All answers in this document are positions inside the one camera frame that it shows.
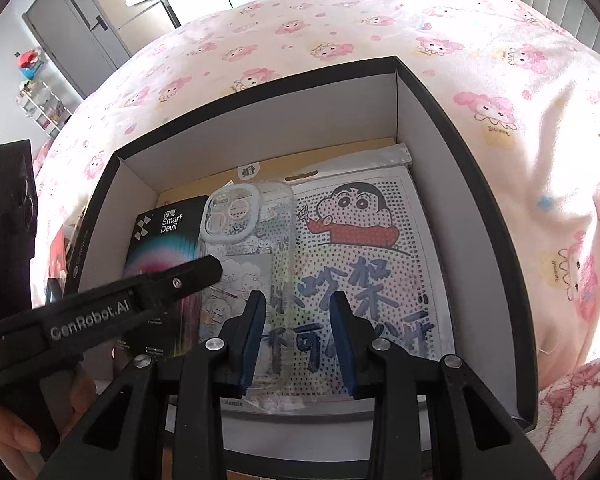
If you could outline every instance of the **clear phone case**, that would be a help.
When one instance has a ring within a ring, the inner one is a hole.
[[[284,334],[293,309],[295,218],[291,188],[265,181],[216,190],[200,225],[202,253],[222,263],[222,280],[202,292],[200,340],[218,336],[226,319],[240,316],[252,290],[267,301],[256,372],[245,397],[257,406],[271,405],[285,381],[288,345],[276,334]]]

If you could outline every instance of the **dotted board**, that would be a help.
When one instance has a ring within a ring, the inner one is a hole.
[[[286,374],[279,394],[305,400],[347,395],[329,322],[336,290],[378,335],[411,354],[438,360],[453,348],[442,274],[405,167],[314,180],[294,186],[294,194],[295,307],[280,345]]]

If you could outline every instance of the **human hand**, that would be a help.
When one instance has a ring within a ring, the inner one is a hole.
[[[62,428],[61,438],[73,429],[81,416],[96,400],[96,387],[93,380],[79,367],[76,369],[74,384],[69,400],[74,410],[69,423]],[[27,424],[10,410],[0,406],[0,459],[16,480],[33,480],[36,472],[29,466],[21,451],[39,452],[40,438]]]

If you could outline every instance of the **metal screw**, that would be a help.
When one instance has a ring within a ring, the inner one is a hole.
[[[212,337],[206,340],[205,347],[211,351],[222,350],[224,348],[224,341],[219,337]]]
[[[449,368],[459,368],[462,366],[462,359],[457,355],[450,354],[445,356],[445,365]]]
[[[388,339],[379,337],[378,339],[374,339],[371,342],[371,346],[373,348],[375,348],[376,350],[378,350],[379,352],[385,352],[389,348],[391,348],[391,342]]]
[[[148,365],[151,364],[151,361],[151,356],[146,354],[140,354],[134,358],[134,366],[136,368],[147,368]]]

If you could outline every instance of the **cartoon print bedding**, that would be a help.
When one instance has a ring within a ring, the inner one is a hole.
[[[264,0],[149,44],[76,110],[38,174],[34,304],[51,240],[115,149],[231,92],[381,56],[429,89],[490,184],[525,277],[541,387],[600,357],[600,56],[518,0]],[[600,431],[587,439],[595,448]]]

